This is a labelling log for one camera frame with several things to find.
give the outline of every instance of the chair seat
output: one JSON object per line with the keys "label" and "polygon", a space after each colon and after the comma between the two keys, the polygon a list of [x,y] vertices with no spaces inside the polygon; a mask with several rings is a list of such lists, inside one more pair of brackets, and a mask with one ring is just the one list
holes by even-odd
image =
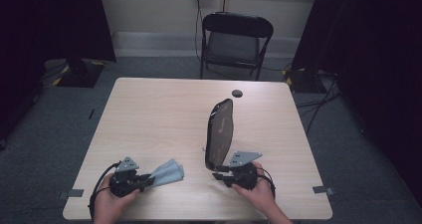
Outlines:
{"label": "chair seat", "polygon": [[214,61],[256,65],[259,46],[258,38],[212,32],[205,56]]}

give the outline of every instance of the chair backrest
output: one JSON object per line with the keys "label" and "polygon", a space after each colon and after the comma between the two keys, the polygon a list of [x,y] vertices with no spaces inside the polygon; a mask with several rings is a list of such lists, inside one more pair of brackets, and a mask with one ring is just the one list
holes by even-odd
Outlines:
{"label": "chair backrest", "polygon": [[271,38],[273,25],[262,17],[237,13],[216,12],[207,15],[202,21],[202,33],[218,32],[239,36]]}

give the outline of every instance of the human hand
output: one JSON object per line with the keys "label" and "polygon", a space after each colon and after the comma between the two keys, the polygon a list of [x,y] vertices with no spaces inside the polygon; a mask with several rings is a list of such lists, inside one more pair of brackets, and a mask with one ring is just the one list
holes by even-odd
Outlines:
{"label": "human hand", "polygon": [[114,223],[117,219],[123,214],[124,210],[137,195],[139,195],[139,190],[136,189],[123,197],[117,197],[111,193],[109,190],[109,180],[112,177],[112,173],[107,175],[102,184],[100,185],[99,190],[106,188],[103,191],[100,191],[96,198],[95,213],[94,213],[94,223],[98,224],[107,224]]}
{"label": "human hand", "polygon": [[[257,167],[258,175],[265,176],[263,166],[259,162],[252,162]],[[277,205],[271,190],[270,182],[262,177],[258,177],[254,189],[248,190],[237,184],[232,184],[232,188],[237,193],[245,197],[251,204],[267,216],[272,224],[291,224],[292,221],[285,215]]]}

